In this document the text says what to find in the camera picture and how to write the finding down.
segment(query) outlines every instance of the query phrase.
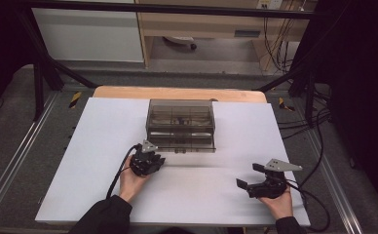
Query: table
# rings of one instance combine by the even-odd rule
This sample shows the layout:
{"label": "table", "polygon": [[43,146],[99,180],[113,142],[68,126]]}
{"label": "table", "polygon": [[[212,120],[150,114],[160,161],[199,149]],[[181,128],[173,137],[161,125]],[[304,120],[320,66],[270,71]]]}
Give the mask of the table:
{"label": "table", "polygon": [[[236,185],[236,178],[250,183],[265,179],[252,169],[252,163],[266,164],[272,158],[287,161],[272,107],[265,103],[262,93],[133,87],[96,89],[36,220],[73,224],[93,203],[104,199],[124,154],[145,138],[149,98],[218,99],[213,102],[216,152],[163,152],[166,163],[132,202],[131,223],[273,224],[275,221],[267,208],[248,198]],[[285,175],[293,179],[292,173]],[[300,195],[292,191],[292,198],[298,222],[309,225]]]}

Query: transparent plastic box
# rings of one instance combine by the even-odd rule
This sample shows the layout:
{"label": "transparent plastic box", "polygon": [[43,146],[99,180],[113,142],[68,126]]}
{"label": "transparent plastic box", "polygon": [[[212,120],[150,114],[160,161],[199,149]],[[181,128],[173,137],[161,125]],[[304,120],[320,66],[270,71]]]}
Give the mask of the transparent plastic box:
{"label": "transparent plastic box", "polygon": [[150,100],[147,139],[159,151],[215,152],[214,129],[210,100]]}

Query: black cable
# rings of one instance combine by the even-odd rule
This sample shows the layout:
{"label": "black cable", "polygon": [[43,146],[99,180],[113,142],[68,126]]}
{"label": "black cable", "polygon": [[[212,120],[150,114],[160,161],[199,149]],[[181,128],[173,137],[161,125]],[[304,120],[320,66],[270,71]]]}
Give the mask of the black cable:
{"label": "black cable", "polygon": [[283,54],[283,69],[284,69],[284,72],[287,72],[286,71],[286,68],[287,68],[287,66],[286,66],[286,58],[288,56],[288,47],[289,47],[289,42],[287,41],[285,43],[285,52]]}
{"label": "black cable", "polygon": [[314,227],[308,227],[308,229],[310,229],[311,231],[314,231],[314,232],[323,232],[323,231],[325,231],[326,229],[328,229],[329,224],[331,223],[331,216],[330,216],[329,211],[328,211],[328,209],[326,208],[325,204],[324,204],[319,198],[317,198],[314,194],[312,194],[312,193],[310,193],[310,192],[308,192],[308,191],[306,191],[306,190],[303,190],[303,189],[301,189],[301,188],[298,188],[298,187],[292,185],[292,184],[289,183],[289,182],[287,182],[287,184],[288,184],[291,188],[293,188],[293,189],[297,190],[298,192],[300,192],[302,195],[304,195],[304,196],[305,196],[305,195],[309,195],[310,197],[312,197],[314,200],[316,200],[316,201],[320,204],[320,206],[321,206],[321,207],[323,208],[323,210],[325,211],[325,214],[326,214],[326,224],[325,224],[325,226],[324,226],[323,228],[320,228],[320,229],[318,229],[318,228],[314,228]]}
{"label": "black cable", "polygon": [[[328,95],[326,95],[326,94],[323,94],[323,93],[319,92],[319,91],[317,90],[316,87],[314,87],[314,88],[315,88],[315,89],[314,89],[314,100],[315,100],[316,102],[318,102],[319,104],[323,105],[323,107],[327,107],[327,103],[330,102],[331,97],[328,96]],[[320,101],[319,101],[318,99],[316,99],[316,98],[319,98],[319,99],[325,101],[325,103],[320,102]]]}
{"label": "black cable", "polygon": [[313,173],[317,170],[317,168],[320,166],[320,163],[321,163],[321,160],[322,160],[322,156],[323,156],[323,140],[322,140],[322,134],[321,134],[321,130],[320,130],[320,123],[319,123],[319,120],[320,120],[320,115],[323,111],[327,110],[327,108],[324,108],[322,110],[320,110],[320,112],[317,114],[317,131],[318,131],[318,134],[319,134],[319,137],[320,137],[320,143],[321,143],[321,148],[320,148],[320,158],[317,162],[317,164],[313,167],[313,169],[311,170],[311,172],[304,178],[304,180],[301,182],[301,184],[299,185],[299,187],[303,187],[304,184],[308,181],[308,179],[313,175]]}
{"label": "black cable", "polygon": [[[294,2],[294,0],[291,1],[290,5],[289,5],[289,10],[291,9],[291,7],[293,5],[293,2]],[[283,46],[284,38],[286,38],[286,36],[288,35],[289,30],[292,28],[292,25],[293,25],[293,19],[283,19],[283,25],[281,26],[281,30],[280,30],[280,32],[278,34],[278,38],[277,38],[277,40],[274,43],[275,47],[278,47],[278,49],[277,49],[276,62],[274,62],[274,60],[273,60],[273,63],[275,63],[276,67],[279,70],[281,70],[283,73],[285,73],[285,69],[284,69],[283,63],[280,61],[281,48]]]}
{"label": "black cable", "polygon": [[[327,121],[327,120],[329,119],[329,113],[328,113],[328,115],[325,115],[324,117],[321,119],[321,121],[319,120],[318,123],[316,123],[317,127],[319,127],[320,124],[322,124],[323,122],[325,122],[325,121]],[[312,129],[312,127],[311,127],[311,126],[308,126],[308,127],[305,128],[305,129],[302,129],[302,130],[300,130],[300,131],[298,131],[298,132],[296,132],[296,133],[293,133],[292,135],[289,135],[289,136],[283,136],[283,139],[288,139],[288,138],[294,137],[294,136],[299,135],[299,134],[301,134],[301,133],[304,133],[305,131],[308,131],[308,130],[310,130],[310,129]]]}
{"label": "black cable", "polygon": [[[323,118],[326,117],[326,116],[328,116],[328,115],[329,115],[329,112],[328,113],[324,113],[321,116],[321,119],[323,120]],[[307,120],[298,120],[298,121],[293,121],[293,122],[280,122],[280,123],[277,123],[277,124],[279,124],[279,125],[286,125],[286,124],[295,124],[295,123],[301,123],[301,122],[307,122]],[[301,124],[301,125],[294,125],[294,126],[288,126],[288,127],[279,127],[279,129],[280,130],[297,129],[297,128],[302,128],[302,127],[305,127],[305,126],[309,126],[309,124],[305,123],[305,124]]]}
{"label": "black cable", "polygon": [[[283,20],[283,25],[281,26],[281,30],[278,34],[276,41],[272,45],[270,45],[268,41],[268,37],[267,37],[268,19],[264,18],[264,37],[265,37],[264,45],[269,56],[271,57],[272,63],[275,65],[275,67],[278,70],[281,70],[281,71],[284,71],[283,68],[280,66],[280,62],[279,62],[280,49],[281,49],[282,44],[280,45],[278,44],[279,44],[279,40],[285,38],[285,36],[289,33],[289,30],[292,28],[292,25],[293,25],[293,19],[288,19],[286,25],[285,25],[285,22],[286,22],[286,19]],[[275,51],[275,48],[278,48],[278,49],[277,49],[277,55],[274,58],[273,51]]]}
{"label": "black cable", "polygon": [[110,184],[110,188],[109,188],[109,190],[107,191],[106,199],[110,199],[111,194],[112,194],[112,192],[113,192],[113,188],[114,188],[114,186],[116,185],[117,180],[119,179],[120,173],[121,173],[122,171],[128,169],[128,168],[123,169],[123,166],[125,166],[125,162],[126,162],[126,160],[128,159],[128,157],[129,157],[129,155],[131,154],[132,150],[137,149],[137,148],[138,148],[138,144],[132,146],[132,148],[129,149],[128,153],[126,154],[125,158],[123,159],[122,165],[120,165],[119,171],[116,173],[116,175],[114,176],[113,182]]}

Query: aluminum rail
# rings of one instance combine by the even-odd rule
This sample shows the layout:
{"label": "aluminum rail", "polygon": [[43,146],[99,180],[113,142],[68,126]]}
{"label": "aluminum rail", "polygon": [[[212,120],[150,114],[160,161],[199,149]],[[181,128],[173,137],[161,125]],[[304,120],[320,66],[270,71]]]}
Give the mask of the aluminum rail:
{"label": "aluminum rail", "polygon": [[[300,101],[294,101],[294,105],[301,118],[304,118],[304,107],[302,103]],[[310,129],[307,131],[307,134],[311,140],[312,147],[315,152],[313,155],[318,160],[320,158],[321,143],[320,139],[318,138],[317,131],[315,129]],[[361,234],[362,229],[359,225],[359,220],[351,207],[350,201],[348,200],[344,189],[337,178],[337,175],[335,175],[335,172],[329,164],[328,157],[326,157],[325,153],[323,153],[320,169],[347,232],[351,234]]]}
{"label": "aluminum rail", "polygon": [[0,177],[0,203],[3,200],[4,196],[7,193],[7,190],[11,186],[14,177],[16,176],[19,168],[21,167],[25,156],[27,155],[28,151],[31,148],[31,145],[34,143],[34,140],[38,136],[40,130],[43,128],[44,123],[49,116],[56,99],[59,95],[59,92],[52,92],[46,101],[45,104],[45,111],[40,116],[40,118],[33,122],[30,129],[28,130],[25,138],[22,140],[21,144],[19,145],[18,150],[14,154],[12,160],[10,161],[9,165],[7,166],[6,170]]}

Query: gray floor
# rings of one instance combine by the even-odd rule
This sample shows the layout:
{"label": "gray floor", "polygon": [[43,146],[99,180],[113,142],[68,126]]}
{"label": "gray floor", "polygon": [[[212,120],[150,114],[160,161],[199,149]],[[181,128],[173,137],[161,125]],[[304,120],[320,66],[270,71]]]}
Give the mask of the gray floor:
{"label": "gray floor", "polygon": [[[88,79],[104,85],[192,87],[215,89],[257,88],[278,77],[275,70],[263,74],[250,43],[245,40],[198,39],[198,49],[193,52],[186,46],[169,43],[161,38],[155,41],[151,67],[118,64],[117,67],[97,66],[92,71],[79,71]],[[16,73],[13,82],[3,95],[4,105],[0,108],[0,176],[19,147],[32,124],[34,95],[32,71],[22,69]],[[64,147],[69,143],[92,90],[82,89],[82,96],[74,109],[68,108],[78,84],[64,78],[67,88],[57,94],[57,102],[46,124],[41,130],[13,183],[0,204],[0,228],[67,230],[65,226],[50,226],[36,223],[34,217],[39,200],[46,194],[53,179]],[[285,104],[294,105],[303,99],[290,98],[285,92],[288,84],[282,84],[267,94],[273,104],[277,121],[300,120],[298,111],[279,108],[279,97]],[[294,131],[281,131],[286,136]],[[341,144],[333,123],[321,125],[325,143],[325,155],[332,164],[364,233],[378,233],[378,196],[363,171],[350,168],[345,147]],[[306,169],[315,165],[312,144],[307,134],[301,134],[284,141],[289,160]],[[306,175],[296,173],[298,181]],[[326,232],[346,233],[341,215],[324,182],[321,172],[316,172],[306,185],[318,196],[331,213],[331,224]],[[324,225],[325,216],[320,207],[309,200],[308,213],[315,227]],[[250,227],[248,233],[262,233],[261,227]]]}

